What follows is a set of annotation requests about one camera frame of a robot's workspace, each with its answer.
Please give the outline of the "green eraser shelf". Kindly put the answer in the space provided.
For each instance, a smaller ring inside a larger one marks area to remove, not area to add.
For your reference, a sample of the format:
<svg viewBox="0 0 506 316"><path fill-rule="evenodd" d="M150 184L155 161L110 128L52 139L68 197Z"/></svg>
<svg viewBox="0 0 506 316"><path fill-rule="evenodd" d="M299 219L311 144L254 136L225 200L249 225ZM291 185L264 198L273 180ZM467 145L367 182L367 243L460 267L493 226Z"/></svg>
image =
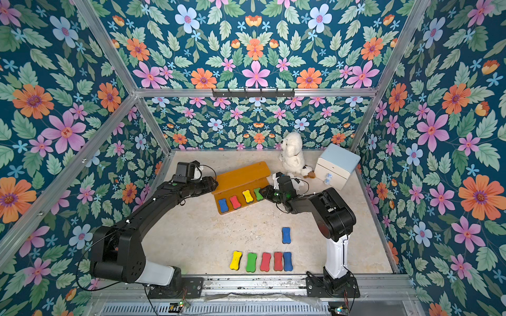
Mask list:
<svg viewBox="0 0 506 316"><path fill-rule="evenodd" d="M254 193L257 201L262 201L264 199L264 197L260 193L260 188L255 188Z"/></svg>
<svg viewBox="0 0 506 316"><path fill-rule="evenodd" d="M256 272L256 261L258 255L256 253L248 253L247 262L246 262L246 272L255 273Z"/></svg>

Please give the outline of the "yellow eraser shelf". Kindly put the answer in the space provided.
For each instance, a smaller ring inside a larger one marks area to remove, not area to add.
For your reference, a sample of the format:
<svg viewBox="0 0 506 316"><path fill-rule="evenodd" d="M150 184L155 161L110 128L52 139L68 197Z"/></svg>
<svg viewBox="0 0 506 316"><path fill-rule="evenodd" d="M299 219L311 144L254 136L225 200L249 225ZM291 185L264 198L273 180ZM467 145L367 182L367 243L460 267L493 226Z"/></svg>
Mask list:
<svg viewBox="0 0 506 316"><path fill-rule="evenodd" d="M242 192L242 195L246 201L247 204L251 204L254 202L254 198L252 197L252 194L250 192L250 190L245 190Z"/></svg>
<svg viewBox="0 0 506 316"><path fill-rule="evenodd" d="M231 260L231 263L229 265L230 270L238 271L241 264L241 258L242 258L242 252L241 251L234 251L233 252L233 258Z"/></svg>

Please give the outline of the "orange wooden two-tier shelf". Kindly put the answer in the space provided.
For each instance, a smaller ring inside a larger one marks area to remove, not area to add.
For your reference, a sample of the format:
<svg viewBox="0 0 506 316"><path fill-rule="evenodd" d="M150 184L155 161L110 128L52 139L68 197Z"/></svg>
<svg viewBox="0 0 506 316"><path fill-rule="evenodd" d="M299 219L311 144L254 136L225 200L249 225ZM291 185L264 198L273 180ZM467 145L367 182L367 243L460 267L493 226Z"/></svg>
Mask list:
<svg viewBox="0 0 506 316"><path fill-rule="evenodd" d="M256 200L254 189L255 188L264 188L268 186L270 183L268 178L271 176L271 172L267 163L265 161L261 161L259 163L254 163L252 165L236 169L234 171L226 172L222 175L217 176L218 187L215 191L212 192L215 201L218 213L220 215L225 215L231 213L233 211L237 211L233 209L233 206L230 202L230 197L237 196L240 203L242 204L242 208L245 208L249 205L255 204L258 201ZM242 192L245 190L250 190L252 197L254 198L254 202L251 204L247 204ZM220 208L218 205L218 201L221 199L226 199L227 204L229 206L229 212L221 214Z"/></svg>

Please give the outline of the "blue eraser shelf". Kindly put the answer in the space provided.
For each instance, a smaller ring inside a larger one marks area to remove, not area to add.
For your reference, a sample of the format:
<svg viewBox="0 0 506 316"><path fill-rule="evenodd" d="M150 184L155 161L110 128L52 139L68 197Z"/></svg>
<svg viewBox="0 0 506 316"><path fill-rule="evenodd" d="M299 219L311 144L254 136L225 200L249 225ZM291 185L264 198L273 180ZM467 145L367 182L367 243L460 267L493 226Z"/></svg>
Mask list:
<svg viewBox="0 0 506 316"><path fill-rule="evenodd" d="M229 206L227 204L227 200L226 199L219 200L218 201L218 205L219 205L220 213L221 214L229 212Z"/></svg>
<svg viewBox="0 0 506 316"><path fill-rule="evenodd" d="M283 253L283 270L287 272L293 271L292 253Z"/></svg>
<svg viewBox="0 0 506 316"><path fill-rule="evenodd" d="M282 243L283 244L290 244L291 243L291 228L290 227L283 227L281 231L282 231Z"/></svg>

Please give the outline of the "red eraser shelf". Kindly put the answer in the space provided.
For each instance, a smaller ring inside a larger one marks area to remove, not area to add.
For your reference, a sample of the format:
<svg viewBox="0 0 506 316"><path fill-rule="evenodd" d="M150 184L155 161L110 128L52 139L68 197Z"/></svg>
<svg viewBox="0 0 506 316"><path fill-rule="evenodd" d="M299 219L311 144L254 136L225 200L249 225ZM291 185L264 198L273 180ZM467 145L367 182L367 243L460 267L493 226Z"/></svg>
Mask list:
<svg viewBox="0 0 506 316"><path fill-rule="evenodd" d="M240 203L237 196L230 197L230 202L231 202L234 210L242 208L242 204Z"/></svg>
<svg viewBox="0 0 506 316"><path fill-rule="evenodd" d="M260 264L260 270L262 272L269 272L270 271L270 262L271 262L271 254L264 252L262 254L262 260Z"/></svg>

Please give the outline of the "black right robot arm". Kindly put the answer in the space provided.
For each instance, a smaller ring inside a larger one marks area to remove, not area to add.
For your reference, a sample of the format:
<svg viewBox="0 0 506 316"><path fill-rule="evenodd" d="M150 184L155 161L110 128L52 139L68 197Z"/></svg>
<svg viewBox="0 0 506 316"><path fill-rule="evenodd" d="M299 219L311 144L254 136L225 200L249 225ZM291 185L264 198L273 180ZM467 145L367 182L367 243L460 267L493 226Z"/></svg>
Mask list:
<svg viewBox="0 0 506 316"><path fill-rule="evenodd" d="M335 188L298 195L269 185L260 189L260 194L274 204L283 205L287 213L312 214L319 231L327 239L324 277L329 282L342 280L350 273L347 267L347 247L357 218Z"/></svg>

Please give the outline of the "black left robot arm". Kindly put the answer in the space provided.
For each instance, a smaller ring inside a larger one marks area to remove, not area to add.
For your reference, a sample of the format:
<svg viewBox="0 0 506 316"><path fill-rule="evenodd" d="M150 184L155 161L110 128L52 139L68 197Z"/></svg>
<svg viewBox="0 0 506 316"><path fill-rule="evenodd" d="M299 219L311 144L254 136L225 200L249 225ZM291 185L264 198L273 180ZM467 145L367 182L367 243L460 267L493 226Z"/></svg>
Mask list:
<svg viewBox="0 0 506 316"><path fill-rule="evenodd" d="M142 241L150 229L171 209L188 198L213 192L218 182L212 176L186 183L164 182L152 197L113 226L101 226L90 250L90 274L122 283L168 286L176 268L146 259Z"/></svg>

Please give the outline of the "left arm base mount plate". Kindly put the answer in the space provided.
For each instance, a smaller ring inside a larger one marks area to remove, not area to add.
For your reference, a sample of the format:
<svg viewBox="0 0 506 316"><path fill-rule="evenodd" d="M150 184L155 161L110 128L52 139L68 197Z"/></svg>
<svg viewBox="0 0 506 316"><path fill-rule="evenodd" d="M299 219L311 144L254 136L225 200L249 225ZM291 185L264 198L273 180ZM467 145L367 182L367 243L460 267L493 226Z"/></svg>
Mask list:
<svg viewBox="0 0 506 316"><path fill-rule="evenodd" d="M201 277L175 278L168 286L154 286L148 291L152 300L195 299L201 296L204 279Z"/></svg>

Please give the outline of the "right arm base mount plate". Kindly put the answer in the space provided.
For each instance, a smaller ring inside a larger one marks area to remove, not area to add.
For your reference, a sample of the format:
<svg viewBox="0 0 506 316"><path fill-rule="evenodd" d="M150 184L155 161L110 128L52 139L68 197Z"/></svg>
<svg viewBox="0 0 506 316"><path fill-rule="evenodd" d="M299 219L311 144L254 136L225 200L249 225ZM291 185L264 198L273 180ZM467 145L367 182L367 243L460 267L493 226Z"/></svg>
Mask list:
<svg viewBox="0 0 506 316"><path fill-rule="evenodd" d="M359 298L361 296L357 279L346 270L345 275L333 279L326 271L322 276L306 272L307 296L315 298Z"/></svg>

